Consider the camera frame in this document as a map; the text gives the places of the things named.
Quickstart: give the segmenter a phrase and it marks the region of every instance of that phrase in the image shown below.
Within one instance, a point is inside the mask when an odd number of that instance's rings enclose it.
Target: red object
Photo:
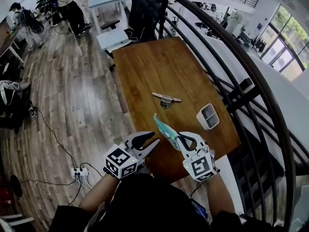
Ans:
[[[0,205],[15,204],[10,182],[0,181]]]

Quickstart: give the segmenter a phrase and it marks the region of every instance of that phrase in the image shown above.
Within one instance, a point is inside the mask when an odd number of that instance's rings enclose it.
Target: black backpack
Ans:
[[[30,10],[26,10],[24,7],[22,9],[22,12],[15,12],[15,14],[20,14],[20,24],[24,27],[28,26],[34,33],[42,33],[44,31],[43,24],[35,19]]]
[[[15,14],[20,14],[20,24],[22,26],[30,26],[35,20],[33,13],[30,10],[26,10],[24,7],[22,12],[15,12]]]

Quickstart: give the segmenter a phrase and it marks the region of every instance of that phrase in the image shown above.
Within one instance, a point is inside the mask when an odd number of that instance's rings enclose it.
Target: white container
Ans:
[[[205,130],[211,130],[219,124],[219,117],[211,103],[204,106],[197,114],[197,120]]]

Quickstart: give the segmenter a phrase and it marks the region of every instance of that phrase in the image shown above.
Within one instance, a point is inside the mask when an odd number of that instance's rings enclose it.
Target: black sleeve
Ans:
[[[94,214],[74,206],[58,206],[49,232],[83,232]]]
[[[240,231],[241,222],[236,214],[221,211],[213,218],[211,228],[213,231]]]

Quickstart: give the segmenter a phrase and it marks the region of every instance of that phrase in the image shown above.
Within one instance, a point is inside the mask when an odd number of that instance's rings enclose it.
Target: power strip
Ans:
[[[87,168],[82,168],[82,170],[80,168],[76,168],[74,170],[74,168],[71,168],[71,175],[75,178],[75,176],[78,175],[78,173],[80,173],[79,176],[88,176],[89,175],[89,171]]]

